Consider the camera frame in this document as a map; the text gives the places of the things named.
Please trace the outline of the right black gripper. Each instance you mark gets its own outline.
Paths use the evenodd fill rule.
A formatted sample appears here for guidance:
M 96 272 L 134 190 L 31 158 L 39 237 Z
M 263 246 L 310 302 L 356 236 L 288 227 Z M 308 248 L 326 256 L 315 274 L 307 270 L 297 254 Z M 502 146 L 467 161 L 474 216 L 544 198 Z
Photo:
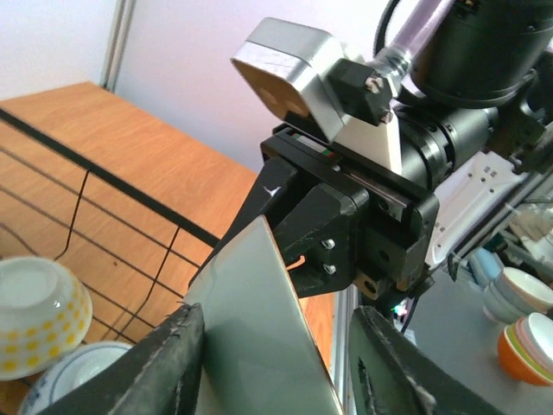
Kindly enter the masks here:
M 351 284 L 371 301 L 412 296 L 429 274 L 424 258 L 438 215 L 435 190 L 486 144 L 498 118 L 494 108 L 401 106 L 402 174 L 277 127 L 262 142 L 264 166 L 250 192 L 188 287 L 264 215 L 284 262 L 304 260 L 289 272 L 299 298 Z

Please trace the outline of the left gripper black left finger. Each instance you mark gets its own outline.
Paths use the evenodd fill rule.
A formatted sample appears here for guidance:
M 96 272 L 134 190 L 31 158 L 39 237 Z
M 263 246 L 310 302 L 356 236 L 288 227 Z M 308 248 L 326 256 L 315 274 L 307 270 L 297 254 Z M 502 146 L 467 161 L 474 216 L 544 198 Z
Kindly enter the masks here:
M 205 342 L 199 303 L 183 303 L 158 327 L 43 414 L 194 414 Z

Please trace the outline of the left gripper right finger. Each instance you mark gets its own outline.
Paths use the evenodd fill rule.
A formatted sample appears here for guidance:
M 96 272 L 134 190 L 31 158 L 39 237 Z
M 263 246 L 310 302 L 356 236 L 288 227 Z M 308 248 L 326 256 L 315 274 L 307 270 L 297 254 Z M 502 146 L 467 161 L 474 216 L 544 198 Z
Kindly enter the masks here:
M 457 320 L 410 341 L 369 306 L 354 310 L 349 359 L 359 414 L 516 414 L 518 387 L 499 370 L 493 333 Z

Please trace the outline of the pale green celadon bowl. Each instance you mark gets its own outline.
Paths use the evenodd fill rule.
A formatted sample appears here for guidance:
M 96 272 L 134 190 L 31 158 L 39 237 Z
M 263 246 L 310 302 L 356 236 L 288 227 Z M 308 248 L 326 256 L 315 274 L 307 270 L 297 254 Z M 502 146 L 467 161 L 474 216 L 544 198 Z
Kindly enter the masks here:
M 183 299 L 200 304 L 205 321 L 197 413 L 342 412 L 263 216 L 208 261 Z

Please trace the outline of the teal yellow sun bowl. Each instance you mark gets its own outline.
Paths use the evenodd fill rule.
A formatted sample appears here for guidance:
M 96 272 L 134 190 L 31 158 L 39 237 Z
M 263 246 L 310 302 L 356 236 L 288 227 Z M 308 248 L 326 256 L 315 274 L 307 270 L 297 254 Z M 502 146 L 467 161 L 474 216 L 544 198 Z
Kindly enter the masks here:
M 42 257 L 1 261 L 1 380 L 52 366 L 77 348 L 92 322 L 87 288 L 64 265 Z

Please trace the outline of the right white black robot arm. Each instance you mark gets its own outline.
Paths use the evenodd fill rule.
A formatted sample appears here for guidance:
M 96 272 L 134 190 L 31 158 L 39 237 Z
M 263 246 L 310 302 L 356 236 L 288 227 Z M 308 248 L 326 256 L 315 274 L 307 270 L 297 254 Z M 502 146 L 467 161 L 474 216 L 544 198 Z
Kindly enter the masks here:
M 222 246 L 263 216 L 299 297 L 359 287 L 389 309 L 427 288 L 436 188 L 481 150 L 517 173 L 552 160 L 552 4 L 422 1 L 365 61 L 267 17 L 232 64 L 280 120 Z

